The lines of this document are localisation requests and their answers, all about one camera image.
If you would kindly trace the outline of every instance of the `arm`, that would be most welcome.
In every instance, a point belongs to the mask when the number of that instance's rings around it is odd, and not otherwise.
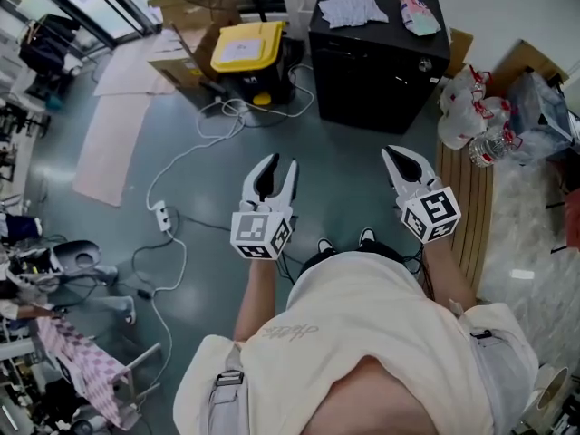
[[[35,319],[37,317],[58,317],[59,315],[40,306],[20,306],[16,319]]]
[[[276,315],[276,262],[252,261],[234,340],[245,342]]]
[[[443,237],[428,243],[424,254],[435,301],[449,308],[450,300],[453,300],[463,306],[463,311],[475,306],[475,294],[453,258],[449,238]]]

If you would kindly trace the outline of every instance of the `wooden pallet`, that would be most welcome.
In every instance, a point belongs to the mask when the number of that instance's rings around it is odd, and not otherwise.
[[[437,147],[437,173],[444,186],[451,186],[461,210],[461,219],[453,234],[453,256],[477,292],[488,248],[493,167],[479,168],[472,164],[468,147],[451,150],[440,141]]]

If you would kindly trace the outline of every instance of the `white t-shirt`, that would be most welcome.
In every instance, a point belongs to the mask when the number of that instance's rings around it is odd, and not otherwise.
[[[507,308],[476,306],[459,321],[426,298],[404,266],[374,254],[342,253],[313,266],[296,282],[286,311],[242,347],[250,433],[299,435],[332,384],[364,356],[405,385],[439,434],[494,433],[466,327],[485,323],[487,311],[490,324],[505,325],[514,337],[531,388],[537,359]],[[208,389],[230,350],[231,342],[216,336],[199,346],[174,404],[181,435],[199,434]]]

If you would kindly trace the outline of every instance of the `glass door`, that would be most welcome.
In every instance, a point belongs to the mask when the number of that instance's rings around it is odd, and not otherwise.
[[[26,28],[32,22],[38,22],[47,15],[54,15],[72,21],[72,18],[51,0],[3,0],[2,7],[15,18],[11,35],[20,43]],[[72,41],[72,54],[82,58],[86,53],[103,47],[103,43],[85,27],[80,27]]]
[[[68,1],[89,15],[113,39],[119,39],[133,32],[141,33],[144,30],[115,0]]]

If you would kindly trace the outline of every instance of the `folded cloth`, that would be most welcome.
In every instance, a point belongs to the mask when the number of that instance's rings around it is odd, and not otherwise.
[[[374,0],[325,0],[319,2],[318,6],[331,29],[345,25],[364,25],[367,21],[389,22],[389,17]]]

